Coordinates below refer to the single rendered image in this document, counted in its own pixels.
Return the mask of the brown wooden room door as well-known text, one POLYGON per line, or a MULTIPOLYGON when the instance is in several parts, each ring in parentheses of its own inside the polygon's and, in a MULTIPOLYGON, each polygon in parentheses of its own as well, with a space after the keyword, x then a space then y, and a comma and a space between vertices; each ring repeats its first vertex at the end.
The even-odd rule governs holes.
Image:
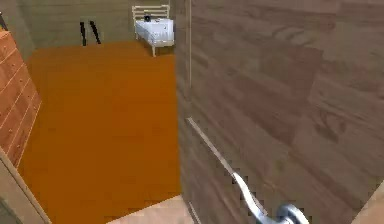
POLYGON ((198 224, 384 224, 384 0, 170 0, 182 196, 198 224))

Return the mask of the white metal frame bed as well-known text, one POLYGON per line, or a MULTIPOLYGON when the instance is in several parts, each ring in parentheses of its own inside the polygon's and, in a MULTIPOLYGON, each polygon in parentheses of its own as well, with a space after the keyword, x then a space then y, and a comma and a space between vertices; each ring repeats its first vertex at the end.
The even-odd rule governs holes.
POLYGON ((174 21, 170 18, 169 5, 134 5, 132 7, 135 38, 144 39, 156 56, 156 49, 174 45, 174 21), (150 22, 144 16, 151 17, 150 22))

